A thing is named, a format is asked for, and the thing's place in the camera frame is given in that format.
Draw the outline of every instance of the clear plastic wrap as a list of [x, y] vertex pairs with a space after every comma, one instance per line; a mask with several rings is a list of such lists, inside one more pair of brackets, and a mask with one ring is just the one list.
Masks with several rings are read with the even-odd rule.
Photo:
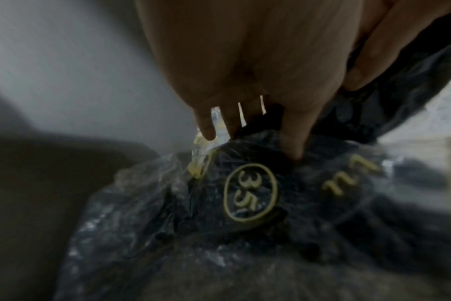
[[446, 175], [380, 146], [273, 130], [121, 171], [89, 201], [56, 301], [451, 300]]

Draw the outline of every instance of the yellow oval outline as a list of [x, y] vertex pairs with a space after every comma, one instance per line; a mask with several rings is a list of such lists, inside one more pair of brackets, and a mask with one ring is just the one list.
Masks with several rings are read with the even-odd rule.
[[[252, 216], [252, 217], [248, 217], [248, 218], [243, 218], [243, 217], [235, 217], [232, 215], [231, 211], [229, 210], [229, 207], [227, 205], [227, 199], [228, 199], [228, 189], [229, 189], [229, 182], [230, 179], [237, 174], [238, 172], [240, 172], [241, 170], [248, 168], [248, 167], [258, 167], [263, 169], [269, 176], [270, 178], [270, 183], [272, 185], [272, 193], [270, 195], [270, 203], [267, 206], [267, 208], [265, 208], [264, 211], [260, 212], [259, 214]], [[246, 223], [246, 222], [251, 222], [251, 221], [255, 221], [258, 220], [259, 218], [264, 217], [267, 213], [269, 213], [274, 207], [275, 204], [277, 203], [277, 196], [278, 196], [278, 185], [277, 185], [277, 179], [275, 178], [274, 174], [272, 173], [272, 171], [267, 168], [266, 166], [262, 165], [262, 164], [258, 164], [258, 163], [249, 163], [249, 164], [245, 164], [242, 165], [240, 167], [238, 167], [237, 169], [235, 169], [232, 173], [230, 173], [230, 175], [228, 175], [227, 179], [225, 180], [225, 186], [224, 186], [224, 210], [225, 213], [233, 220], [235, 220], [236, 222], [240, 222], [240, 223]]]

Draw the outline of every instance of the hand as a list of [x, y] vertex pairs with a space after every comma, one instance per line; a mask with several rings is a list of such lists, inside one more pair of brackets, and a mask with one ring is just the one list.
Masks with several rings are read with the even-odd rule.
[[281, 143], [292, 159], [345, 75], [362, 0], [136, 0], [168, 80], [206, 139], [219, 106], [231, 134], [262, 114], [260, 96], [284, 107]]
[[373, 81], [422, 30], [450, 13], [451, 0], [365, 0], [360, 36], [370, 36], [343, 87], [354, 91]]

